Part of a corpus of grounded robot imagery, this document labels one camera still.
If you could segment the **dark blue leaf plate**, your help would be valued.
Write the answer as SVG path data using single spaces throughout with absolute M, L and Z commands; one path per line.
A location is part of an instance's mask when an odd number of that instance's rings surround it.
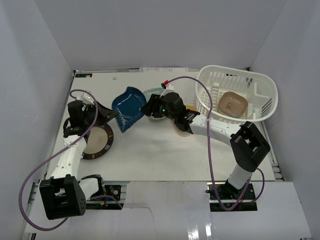
M 146 104 L 147 101 L 144 94 L 132 86 L 128 86 L 124 93 L 112 101 L 111 109 L 118 112 L 115 120 L 122 133 L 126 132 L 144 116 L 141 108 Z

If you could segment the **brown square plate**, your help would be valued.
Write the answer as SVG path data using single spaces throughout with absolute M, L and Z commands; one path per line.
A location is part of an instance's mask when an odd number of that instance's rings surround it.
M 248 108 L 248 101 L 241 95 L 227 91 L 218 102 L 217 111 L 225 116 L 241 118 Z

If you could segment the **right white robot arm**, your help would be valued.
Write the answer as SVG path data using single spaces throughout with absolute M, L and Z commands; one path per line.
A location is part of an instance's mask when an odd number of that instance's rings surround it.
M 225 183 L 225 192 L 233 200 L 243 195 L 248 179 L 271 150 L 254 123 L 246 121 L 239 125 L 207 119 L 200 112 L 188 109 L 176 92 L 164 96 L 152 94 L 141 112 L 148 117 L 166 117 L 182 132 L 206 136 L 228 145 L 236 166 Z

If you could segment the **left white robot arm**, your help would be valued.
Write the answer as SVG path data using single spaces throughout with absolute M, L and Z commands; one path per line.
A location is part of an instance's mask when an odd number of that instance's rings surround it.
M 74 100 L 68 103 L 69 117 L 63 124 L 63 144 L 56 167 L 40 182 L 39 191 L 49 220 L 82 216 L 87 201 L 102 199 L 106 193 L 103 178 L 92 174 L 77 178 L 81 160 L 94 160 L 111 147 L 114 133 L 108 122 L 119 113 L 100 103 Z

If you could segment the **light green rectangular plate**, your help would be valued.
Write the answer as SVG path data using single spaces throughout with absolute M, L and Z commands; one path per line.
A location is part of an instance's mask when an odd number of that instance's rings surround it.
M 155 94 L 155 95 L 161 95 L 163 93 L 164 89 L 161 88 L 161 87 L 157 87 L 157 88 L 151 88 L 151 89 L 148 89 L 148 90 L 145 90 L 143 92 L 144 94 L 144 97 L 146 99 L 146 102 L 148 102 L 151 98 L 151 95 L 152 94 Z M 148 117 L 151 121 L 162 121 L 164 120 L 165 118 L 164 117 L 160 117 L 160 118 L 155 118 L 153 116 L 149 116 Z

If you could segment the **round dark mirrored plate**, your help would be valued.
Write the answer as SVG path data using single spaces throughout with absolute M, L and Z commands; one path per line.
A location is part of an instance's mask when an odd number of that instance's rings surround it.
M 85 137 L 86 148 L 83 159 L 94 160 L 102 157 L 111 148 L 114 141 L 114 132 L 108 124 L 95 125 Z

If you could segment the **papers at table back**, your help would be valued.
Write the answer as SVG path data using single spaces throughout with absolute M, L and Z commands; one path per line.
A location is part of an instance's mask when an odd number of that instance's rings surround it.
M 140 73 L 162 72 L 162 73 L 187 73 L 188 67 L 140 67 Z

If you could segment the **yellow square plate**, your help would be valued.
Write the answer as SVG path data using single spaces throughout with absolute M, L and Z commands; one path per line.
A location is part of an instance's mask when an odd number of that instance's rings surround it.
M 177 112 L 174 124 L 180 131 L 193 134 L 191 124 L 199 114 L 193 106 L 186 105 L 182 110 Z

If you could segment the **white plastic dish basket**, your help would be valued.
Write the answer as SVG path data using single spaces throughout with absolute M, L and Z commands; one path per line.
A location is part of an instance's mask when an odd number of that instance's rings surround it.
M 195 108 L 207 115 L 212 98 L 211 117 L 230 124 L 242 124 L 245 121 L 261 122 L 276 111 L 278 106 L 278 89 L 268 76 L 235 68 L 218 65 L 203 67 L 197 79 L 204 86 L 195 84 Z M 227 93 L 232 92 L 247 100 L 248 106 L 242 114 L 230 116 L 219 111 L 219 102 Z

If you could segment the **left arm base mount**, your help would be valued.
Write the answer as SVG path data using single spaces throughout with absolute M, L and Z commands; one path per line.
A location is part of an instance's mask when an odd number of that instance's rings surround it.
M 112 184 L 105 185 L 104 190 L 95 193 L 97 199 L 90 199 L 86 203 L 87 210 L 121 210 L 126 198 L 126 185 Z

